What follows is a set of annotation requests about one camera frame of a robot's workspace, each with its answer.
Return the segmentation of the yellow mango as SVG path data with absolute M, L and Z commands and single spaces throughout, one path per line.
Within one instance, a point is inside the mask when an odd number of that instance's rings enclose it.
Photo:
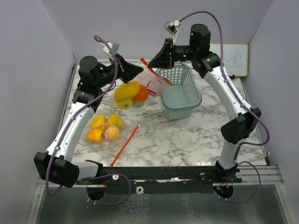
M 121 102 L 127 99 L 131 99 L 138 94 L 139 90 L 140 90 L 140 84 L 136 81 L 123 83 L 116 89 L 114 93 L 114 99 L 116 102 Z

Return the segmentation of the clear zip bag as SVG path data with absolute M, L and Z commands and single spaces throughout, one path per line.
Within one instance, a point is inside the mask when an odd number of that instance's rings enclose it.
M 167 78 L 148 68 L 144 58 L 138 61 L 137 66 L 143 68 L 143 71 L 127 84 L 122 83 L 115 89 L 108 98 L 109 107 L 132 111 L 144 110 L 155 98 L 173 86 Z
M 117 114 L 109 116 L 100 114 L 89 121 L 86 140 L 104 146 L 110 152 L 115 152 L 114 159 L 110 163 L 110 166 L 113 167 L 140 127 L 140 123 L 127 124 Z

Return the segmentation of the orange tangerine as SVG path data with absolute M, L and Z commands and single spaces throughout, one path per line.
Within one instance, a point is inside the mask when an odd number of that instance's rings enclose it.
M 104 134 L 105 134 L 105 139 L 106 140 L 108 140 L 108 141 L 114 141 L 114 140 L 117 140 L 120 137 L 121 131 L 116 126 L 109 126 L 105 130 Z
M 133 97 L 133 100 L 135 101 L 146 101 L 149 97 L 149 94 L 147 92 L 146 86 L 140 85 L 139 92 L 136 96 Z

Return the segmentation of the red apple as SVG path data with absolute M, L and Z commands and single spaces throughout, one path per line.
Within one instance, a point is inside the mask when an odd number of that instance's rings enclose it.
M 156 96 L 162 95 L 166 90 L 167 86 L 165 86 L 163 83 L 157 82 L 156 84 Z

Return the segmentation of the yellow apple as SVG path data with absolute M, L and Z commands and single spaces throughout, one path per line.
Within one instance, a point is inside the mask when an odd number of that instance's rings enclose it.
M 116 102 L 116 105 L 120 109 L 127 110 L 130 107 L 132 107 L 133 102 L 134 102 L 133 99 L 130 98 L 130 99 L 123 100 L 121 102 Z

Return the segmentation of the green apple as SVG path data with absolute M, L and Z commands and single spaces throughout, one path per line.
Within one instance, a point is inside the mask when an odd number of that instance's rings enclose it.
M 133 108 L 142 108 L 145 105 L 145 101 L 133 101 Z

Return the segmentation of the blue plastic basket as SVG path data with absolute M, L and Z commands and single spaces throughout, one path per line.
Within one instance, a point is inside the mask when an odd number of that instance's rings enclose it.
M 202 102 L 192 69 L 184 63 L 175 63 L 170 70 L 157 69 L 156 73 L 172 83 L 162 95 L 161 101 L 167 119 L 190 117 Z

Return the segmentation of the yellow pear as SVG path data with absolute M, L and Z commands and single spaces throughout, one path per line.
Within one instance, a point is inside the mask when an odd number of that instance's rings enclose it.
M 125 122 L 120 118 L 119 115 L 117 114 L 112 114 L 108 120 L 107 120 L 107 124 L 109 126 L 116 126 L 116 127 L 123 127 L 125 126 Z

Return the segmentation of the yellow bell pepper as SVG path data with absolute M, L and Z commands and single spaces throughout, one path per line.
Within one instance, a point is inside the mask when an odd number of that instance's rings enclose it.
M 107 123 L 106 123 L 106 118 L 104 115 L 98 115 L 96 116 L 92 121 L 91 121 L 91 128 L 92 129 L 106 129 L 107 128 Z

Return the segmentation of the orange bell pepper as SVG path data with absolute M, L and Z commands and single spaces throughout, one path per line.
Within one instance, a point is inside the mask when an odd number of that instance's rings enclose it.
M 101 128 L 91 129 L 87 133 L 87 139 L 92 142 L 103 142 L 103 130 Z

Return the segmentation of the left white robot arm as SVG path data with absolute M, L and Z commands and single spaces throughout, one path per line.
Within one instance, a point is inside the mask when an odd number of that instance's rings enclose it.
M 34 157 L 39 176 L 47 184 L 51 182 L 60 187 L 71 188 L 81 179 L 87 178 L 93 184 L 103 180 L 103 172 L 99 170 L 97 163 L 90 162 L 84 168 L 71 162 L 75 147 L 105 95 L 102 88 L 106 86 L 109 91 L 117 79 L 128 83 L 143 72 L 142 67 L 126 62 L 119 54 L 110 59 L 110 63 L 105 66 L 94 56 L 85 56 L 80 60 L 80 80 L 69 115 L 45 152 L 38 152 Z

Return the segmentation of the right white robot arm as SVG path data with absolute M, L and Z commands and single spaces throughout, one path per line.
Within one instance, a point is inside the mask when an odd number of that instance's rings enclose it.
M 217 181 L 226 182 L 232 175 L 230 169 L 236 167 L 238 146 L 254 130 L 261 111 L 259 108 L 252 108 L 241 96 L 221 65 L 220 57 L 210 51 L 211 33 L 208 27 L 204 24 L 192 25 L 189 44 L 178 46 L 175 45 L 175 40 L 179 25 L 178 21 L 165 24 L 164 28 L 172 34 L 172 38 L 165 39 L 162 49 L 148 63 L 148 67 L 170 70 L 176 62 L 190 61 L 200 77 L 213 88 L 230 120 L 221 127 L 221 134 L 225 139 L 217 161 L 221 167 L 214 172 Z

